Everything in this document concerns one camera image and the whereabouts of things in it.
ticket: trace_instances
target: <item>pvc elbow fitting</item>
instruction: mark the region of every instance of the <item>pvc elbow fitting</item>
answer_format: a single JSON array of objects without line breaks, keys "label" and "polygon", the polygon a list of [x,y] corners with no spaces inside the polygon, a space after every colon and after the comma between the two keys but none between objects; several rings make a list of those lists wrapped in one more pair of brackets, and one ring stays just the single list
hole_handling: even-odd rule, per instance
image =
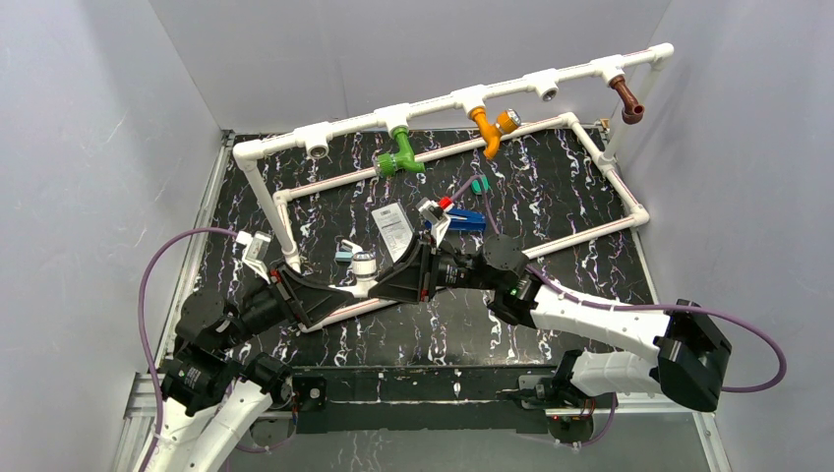
[{"label": "pvc elbow fitting", "polygon": [[258,159],[264,158],[263,143],[261,140],[238,143],[232,148],[232,155],[242,170],[255,170],[258,168]]},{"label": "pvc elbow fitting", "polygon": [[651,216],[643,205],[638,205],[630,208],[631,217],[634,218],[635,226],[642,226],[649,222]]},{"label": "pvc elbow fitting", "polygon": [[478,125],[478,131],[481,133],[481,138],[487,142],[487,148],[484,149],[484,155],[487,159],[492,160],[498,154],[498,149],[501,145],[501,136],[512,133],[521,125],[521,119],[518,114],[512,109],[502,111],[498,115],[496,124],[492,125],[487,121],[487,110],[483,106],[478,106],[469,113],[469,119]]}]

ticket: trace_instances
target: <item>green object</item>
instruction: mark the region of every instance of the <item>green object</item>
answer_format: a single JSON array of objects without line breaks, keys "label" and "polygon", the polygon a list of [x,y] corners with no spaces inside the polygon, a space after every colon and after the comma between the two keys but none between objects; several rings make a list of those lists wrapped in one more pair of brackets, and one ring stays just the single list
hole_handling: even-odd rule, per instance
[{"label": "green object", "polygon": [[396,154],[386,152],[377,156],[374,162],[377,174],[390,177],[399,169],[414,173],[425,172],[426,166],[422,162],[414,161],[414,151],[408,142],[408,128],[404,126],[394,128],[391,135],[399,146],[399,151]]},{"label": "green object", "polygon": [[489,190],[490,190],[490,181],[487,180],[486,177],[482,177],[480,179],[476,179],[476,180],[472,181],[472,192],[475,195],[481,195],[484,192],[489,191]]}]

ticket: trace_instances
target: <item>pvc pipe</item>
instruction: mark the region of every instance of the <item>pvc pipe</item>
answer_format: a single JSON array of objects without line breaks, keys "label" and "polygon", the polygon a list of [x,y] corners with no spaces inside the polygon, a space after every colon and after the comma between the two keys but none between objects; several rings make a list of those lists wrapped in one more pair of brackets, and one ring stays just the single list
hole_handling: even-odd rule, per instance
[{"label": "pvc pipe", "polygon": [[499,82],[487,87],[487,95],[484,98],[493,98],[495,96],[509,95],[511,93],[519,93],[520,91],[529,91],[528,83],[523,78],[513,79],[511,81]]},{"label": "pvc pipe", "polygon": [[[292,246],[298,248],[298,245],[295,244],[295,238],[292,235],[292,220],[289,219],[287,200],[278,197],[275,199],[275,206],[278,208],[278,216],[281,218],[284,229],[286,229],[287,236],[289,236],[290,241],[292,241]],[[298,251],[296,251],[294,255],[284,255],[284,259],[297,272],[301,272],[301,257],[299,256]]]},{"label": "pvc pipe", "polygon": [[396,303],[399,302],[394,302],[393,300],[380,300],[379,298],[371,298],[364,302],[357,303],[355,305],[340,308],[335,312],[331,313],[327,318],[321,320],[316,324],[313,324],[310,327],[305,327],[302,324],[299,324],[299,327],[301,328],[301,332],[318,331],[319,329],[327,325],[332,325],[334,323],[350,320],[351,318],[358,317],[359,315],[365,315],[366,313],[379,310],[380,308],[389,307]]},{"label": "pvc pipe", "polygon": [[278,238],[278,242],[281,244],[281,252],[284,257],[297,257],[298,247],[295,245],[295,241],[292,240],[291,234],[287,232],[286,226],[281,221],[278,207],[272,202],[272,196],[269,194],[269,190],[267,190],[267,184],[264,182],[258,166],[253,165],[244,168],[243,173],[246,175],[246,180],[249,181],[249,186],[252,187],[252,191],[255,192],[255,197],[258,199],[258,203],[261,204],[261,209],[267,216],[267,221],[269,221],[269,226],[272,227],[272,232],[275,233],[275,237]]},{"label": "pvc pipe", "polygon": [[[519,136],[529,135],[530,133],[536,133],[538,131],[546,130],[549,128],[563,126],[567,121],[566,116],[567,114],[562,114],[554,118],[548,118],[547,120],[537,121],[528,125],[519,126],[518,129],[513,131],[512,133],[501,136],[501,140],[511,140]],[[417,154],[414,157],[414,160],[416,162],[429,162],[461,152],[466,152],[468,150],[477,149],[485,145],[486,142],[483,139],[477,138],[463,143],[458,143],[456,145],[441,147],[439,149],[434,149],[428,152]],[[340,175],[338,177],[332,177],[321,182],[303,185],[301,187],[290,189],[288,191],[289,201],[299,199],[301,197],[307,197],[308,195],[313,195],[317,192],[323,192],[325,190],[340,187],[342,185],[353,184],[355,182],[359,182],[365,179],[370,179],[376,175],[376,169],[374,169],[373,167],[369,167],[366,169],[357,170],[356,172],[351,172],[349,174]]]},{"label": "pvc pipe", "polygon": [[[551,241],[549,243],[545,243],[540,246],[524,250],[524,254],[530,259],[540,258],[542,256],[547,256],[548,254],[552,254],[556,251],[569,248],[579,243],[584,243],[592,239],[596,239],[602,236],[609,235],[611,233],[615,233],[617,231],[621,231],[623,229],[631,228],[633,226],[636,226],[636,223],[637,220],[633,216],[627,216],[623,219],[619,219],[617,221],[613,221],[611,223],[598,226],[596,228],[591,228],[585,231],[578,232],[576,234],[571,234],[570,236],[565,236],[564,238],[557,239],[556,241]],[[396,303],[398,302],[394,302],[392,300],[380,300],[378,298],[372,298],[367,301],[336,310],[335,312],[330,314],[330,316],[321,320],[317,324],[314,324],[311,327],[304,327],[302,325],[299,325],[299,327],[301,327],[302,332],[316,331],[322,329],[327,325],[333,325],[335,323],[343,322],[345,320],[358,317],[359,315],[364,315],[366,313],[370,313],[384,307],[389,307]]]},{"label": "pvc pipe", "polygon": [[575,246],[579,243],[586,243],[592,239],[606,236],[624,229],[629,229],[636,226],[636,223],[637,220],[634,216],[626,216],[625,218],[618,219],[617,221],[612,221],[608,224],[597,226],[596,228],[586,229],[584,231],[571,234],[570,236],[557,239],[556,241],[536,246],[535,248],[524,251],[524,254],[526,254],[530,259],[540,258],[556,251],[569,248],[570,246]]},{"label": "pvc pipe", "polygon": [[437,98],[418,101],[409,105],[408,117],[423,116],[449,110],[456,107],[456,101],[451,95],[443,95]]},{"label": "pvc pipe", "polygon": [[[618,55],[609,56],[608,58],[595,59],[594,61],[591,61],[587,64],[557,70],[557,76],[559,78],[558,82],[581,79],[584,77],[603,76],[607,73],[610,73],[612,67],[617,69],[622,67],[635,66],[638,64],[652,63],[653,67],[659,68],[659,65],[663,63],[666,58],[671,56],[673,51],[674,48],[671,44],[664,43],[625,56]],[[471,88],[465,88],[464,91],[475,91],[476,89],[481,89],[482,94],[480,98],[483,99],[487,97],[495,97],[511,93],[518,93],[521,91],[533,91],[535,89],[534,86],[535,84],[531,84],[530,81],[521,78],[492,84],[490,86],[474,86]],[[460,98],[460,96],[456,96],[455,92],[453,92],[451,94],[440,96],[437,98],[431,98],[417,103],[408,104],[408,116],[421,116],[442,110],[461,108],[464,107],[464,105],[465,103]],[[376,113],[369,113],[366,115],[335,121],[332,123],[324,122],[318,125],[321,125],[321,127],[319,128],[321,128],[322,130],[324,128],[328,128],[327,132],[323,132],[323,134],[327,135],[327,139],[331,139],[335,136],[342,136],[349,133],[355,133],[364,129],[377,127],[379,126],[379,118],[380,117],[376,116]],[[309,127],[303,127],[303,129],[310,131]],[[279,150],[304,146],[304,141],[307,138],[308,137],[303,136],[302,133],[296,133],[294,131],[293,133],[277,136],[274,138],[268,138],[265,140],[253,140],[246,143],[240,143],[238,145],[235,145],[233,152],[235,155],[235,159],[239,162],[242,160],[263,159],[267,155],[278,152]]]},{"label": "pvc pipe", "polygon": [[643,206],[637,201],[637,198],[634,197],[634,194],[626,187],[626,183],[623,182],[623,179],[620,177],[620,174],[617,173],[617,168],[611,161],[607,161],[604,158],[604,154],[599,148],[597,147],[594,140],[591,139],[591,136],[588,135],[588,132],[582,128],[582,125],[579,124],[578,121],[572,121],[570,123],[570,128],[576,133],[576,136],[579,137],[579,141],[588,149],[588,153],[591,154],[591,159],[593,159],[594,164],[596,164],[597,168],[600,169],[602,172],[603,177],[607,180],[614,190],[617,192],[617,195],[620,196],[620,200],[623,201],[625,207],[628,209],[629,213],[635,213],[643,211]]},{"label": "pvc pipe", "polygon": [[649,70],[645,79],[643,79],[643,82],[640,83],[640,88],[637,90],[637,100],[640,103],[646,101],[649,93],[651,93],[652,89],[654,89],[657,78],[660,76],[660,71],[661,69],[652,68]]}]

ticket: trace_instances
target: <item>white pvc pipe frame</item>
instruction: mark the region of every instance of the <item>white pvc pipe frame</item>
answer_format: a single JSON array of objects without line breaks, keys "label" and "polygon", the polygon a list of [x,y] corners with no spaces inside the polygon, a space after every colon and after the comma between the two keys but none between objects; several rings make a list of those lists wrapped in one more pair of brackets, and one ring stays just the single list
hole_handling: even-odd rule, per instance
[{"label": "white pvc pipe frame", "polygon": [[[544,101],[550,100],[559,82],[565,82],[584,77],[602,77],[605,86],[618,75],[624,73],[623,68],[639,64],[651,64],[651,71],[643,80],[637,99],[642,101],[648,95],[657,81],[657,76],[666,65],[667,60],[674,53],[672,44],[663,43],[651,46],[639,52],[627,55],[614,55],[595,59],[587,64],[568,67],[564,69],[548,69],[532,74],[527,74],[520,79],[501,82],[489,86],[474,86],[453,91],[452,93],[437,98],[419,101],[417,103],[400,103],[375,110],[373,113],[348,118],[333,123],[323,122],[315,125],[297,128],[292,133],[280,135],[264,140],[252,140],[235,145],[232,155],[238,167],[243,170],[250,186],[252,187],[258,203],[261,205],[267,216],[269,225],[275,233],[281,245],[281,252],[287,263],[296,270],[300,268],[300,257],[298,246],[293,236],[287,205],[294,199],[316,194],[318,192],[348,185],[361,180],[375,177],[376,169],[367,168],[349,174],[333,177],[330,179],[301,186],[295,189],[280,190],[273,196],[269,194],[267,184],[261,172],[258,170],[258,160],[279,152],[281,150],[305,147],[310,153],[311,148],[325,147],[327,142],[335,136],[343,136],[371,128],[386,126],[388,131],[398,126],[407,126],[407,120],[416,116],[436,113],[442,110],[463,108],[468,112],[476,107],[483,106],[487,98],[518,93],[522,91],[536,91]],[[530,258],[539,258],[570,246],[591,241],[617,231],[645,224],[649,220],[649,214],[634,195],[628,190],[626,184],[620,178],[614,166],[614,160],[606,157],[602,151],[591,140],[590,136],[582,128],[576,115],[564,113],[555,118],[542,120],[518,127],[514,132],[503,135],[502,141],[513,139],[519,136],[528,135],[537,131],[549,128],[570,127],[578,136],[579,141],[591,154],[594,164],[602,172],[603,176],[611,183],[617,194],[623,201],[628,215],[617,221],[591,228],[579,233],[571,234],[549,243],[525,250],[524,253]],[[608,146],[608,154],[613,157],[615,148],[622,142],[625,134],[625,124],[619,123],[614,129],[612,143]],[[475,148],[485,146],[483,139],[471,140],[456,145],[442,147],[439,149],[423,152],[415,156],[417,162],[428,162],[440,159],[449,155],[458,154]],[[339,309],[329,317],[309,328],[302,326],[302,331],[310,332],[321,329],[326,325],[332,325],[350,318],[363,315],[383,307],[393,305],[397,302],[391,300],[369,299],[363,302]]]}]

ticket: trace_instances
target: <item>brown pipe fitting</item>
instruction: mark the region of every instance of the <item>brown pipe fitting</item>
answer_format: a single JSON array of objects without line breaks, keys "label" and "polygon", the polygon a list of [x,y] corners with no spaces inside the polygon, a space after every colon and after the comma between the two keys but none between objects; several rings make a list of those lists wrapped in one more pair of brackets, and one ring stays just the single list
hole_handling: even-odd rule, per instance
[{"label": "brown pipe fitting", "polygon": [[643,119],[643,112],[646,111],[646,107],[641,105],[637,101],[637,97],[628,89],[626,78],[616,76],[608,82],[608,87],[616,90],[623,101],[623,122],[627,125],[639,123]]}]

